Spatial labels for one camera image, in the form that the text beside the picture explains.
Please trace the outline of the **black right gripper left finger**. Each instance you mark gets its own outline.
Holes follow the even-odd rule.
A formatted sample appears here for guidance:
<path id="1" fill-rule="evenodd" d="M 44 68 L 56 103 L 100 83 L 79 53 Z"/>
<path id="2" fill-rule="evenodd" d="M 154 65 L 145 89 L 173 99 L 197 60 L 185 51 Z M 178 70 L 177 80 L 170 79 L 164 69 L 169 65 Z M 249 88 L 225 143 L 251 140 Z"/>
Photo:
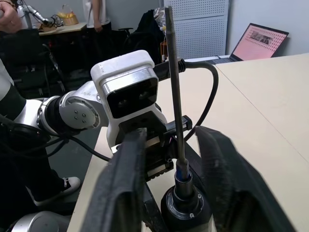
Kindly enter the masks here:
<path id="1" fill-rule="evenodd" d="M 83 232 L 141 231 L 146 139 L 146 128 L 125 135 L 97 179 Z"/>

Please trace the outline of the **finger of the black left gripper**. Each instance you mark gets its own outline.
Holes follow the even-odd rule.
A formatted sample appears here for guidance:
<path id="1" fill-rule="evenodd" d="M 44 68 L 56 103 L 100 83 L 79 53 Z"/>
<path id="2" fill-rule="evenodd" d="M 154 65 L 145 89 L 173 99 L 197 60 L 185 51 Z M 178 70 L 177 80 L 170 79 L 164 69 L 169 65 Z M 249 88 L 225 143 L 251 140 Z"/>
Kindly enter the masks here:
<path id="1" fill-rule="evenodd" d="M 144 183 L 142 209 L 142 221 L 145 223 L 146 232 L 168 232 L 159 207 L 146 182 Z"/>
<path id="2" fill-rule="evenodd" d="M 200 155 L 187 142 L 185 142 L 184 148 L 185 157 L 189 162 L 189 166 L 195 171 L 196 174 L 202 174 Z"/>

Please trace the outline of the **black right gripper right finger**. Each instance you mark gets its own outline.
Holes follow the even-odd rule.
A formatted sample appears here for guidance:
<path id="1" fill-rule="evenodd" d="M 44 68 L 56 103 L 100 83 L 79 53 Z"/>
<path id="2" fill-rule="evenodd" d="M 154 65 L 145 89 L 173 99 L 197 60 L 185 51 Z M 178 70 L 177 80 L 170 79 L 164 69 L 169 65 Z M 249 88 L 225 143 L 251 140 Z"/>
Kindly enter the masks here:
<path id="1" fill-rule="evenodd" d="M 293 232 L 260 173 L 219 131 L 195 129 L 202 180 L 219 232 Z"/>

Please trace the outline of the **bystander bare hand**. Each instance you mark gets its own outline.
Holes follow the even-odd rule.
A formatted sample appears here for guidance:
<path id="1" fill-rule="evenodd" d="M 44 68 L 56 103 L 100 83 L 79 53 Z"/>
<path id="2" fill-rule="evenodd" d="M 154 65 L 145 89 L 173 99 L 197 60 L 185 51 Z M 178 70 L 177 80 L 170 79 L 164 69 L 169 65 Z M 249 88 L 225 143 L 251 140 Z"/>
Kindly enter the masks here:
<path id="1" fill-rule="evenodd" d="M 5 33 L 20 31 L 22 22 L 18 16 L 16 6 L 10 0 L 1 0 L 0 10 L 3 11 L 3 16 L 0 18 L 0 30 Z"/>

